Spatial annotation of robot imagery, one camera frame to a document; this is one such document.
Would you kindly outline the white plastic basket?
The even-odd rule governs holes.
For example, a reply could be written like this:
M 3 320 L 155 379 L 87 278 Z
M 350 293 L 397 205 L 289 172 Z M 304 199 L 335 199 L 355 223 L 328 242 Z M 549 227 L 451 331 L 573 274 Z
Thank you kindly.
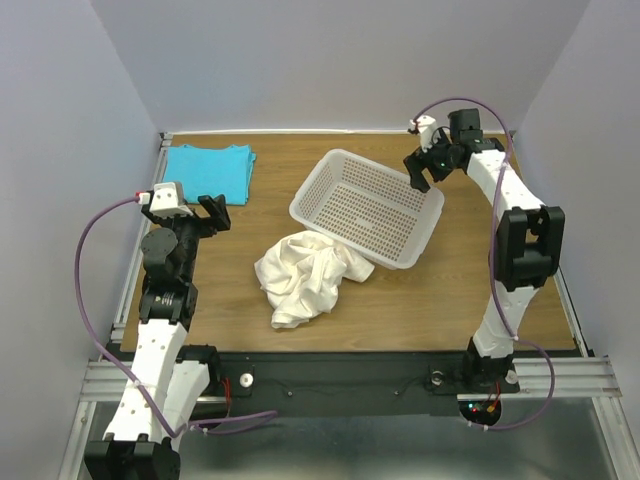
M 385 268 L 410 269 L 423 254 L 445 198 L 408 175 L 342 149 L 328 151 L 296 192 L 290 216 Z

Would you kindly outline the white t shirt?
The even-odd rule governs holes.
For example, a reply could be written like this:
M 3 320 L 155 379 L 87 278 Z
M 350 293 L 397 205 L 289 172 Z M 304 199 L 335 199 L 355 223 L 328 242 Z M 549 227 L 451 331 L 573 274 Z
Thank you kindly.
M 335 307 L 343 280 L 365 282 L 374 264 L 354 249 L 318 232 L 279 240 L 254 263 L 273 308 L 271 327 L 294 329 Z

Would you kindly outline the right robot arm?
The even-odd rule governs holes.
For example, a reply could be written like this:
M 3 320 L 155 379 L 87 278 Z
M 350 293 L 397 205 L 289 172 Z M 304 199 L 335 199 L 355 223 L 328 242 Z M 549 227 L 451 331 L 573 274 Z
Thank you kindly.
M 477 109 L 456 110 L 448 121 L 441 127 L 426 114 L 412 119 L 409 131 L 420 145 L 404 165 L 420 192 L 461 170 L 492 207 L 491 297 L 455 375 L 469 390 L 482 390 L 506 380 L 526 309 L 559 268 L 565 213 L 528 189 L 510 164 L 511 147 L 484 134 Z

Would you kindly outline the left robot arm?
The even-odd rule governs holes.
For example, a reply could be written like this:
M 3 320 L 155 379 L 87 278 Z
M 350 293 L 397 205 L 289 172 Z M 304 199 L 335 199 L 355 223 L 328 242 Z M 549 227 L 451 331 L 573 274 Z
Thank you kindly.
M 215 392 L 223 371 L 215 347 L 185 343 L 195 313 L 193 282 L 199 242 L 231 227 L 222 195 L 199 197 L 205 216 L 167 188 L 136 196 L 152 229 L 140 250 L 144 278 L 131 365 L 108 358 L 126 376 L 119 406 L 103 437 L 87 444 L 93 479 L 176 479 L 179 446 L 201 394 Z

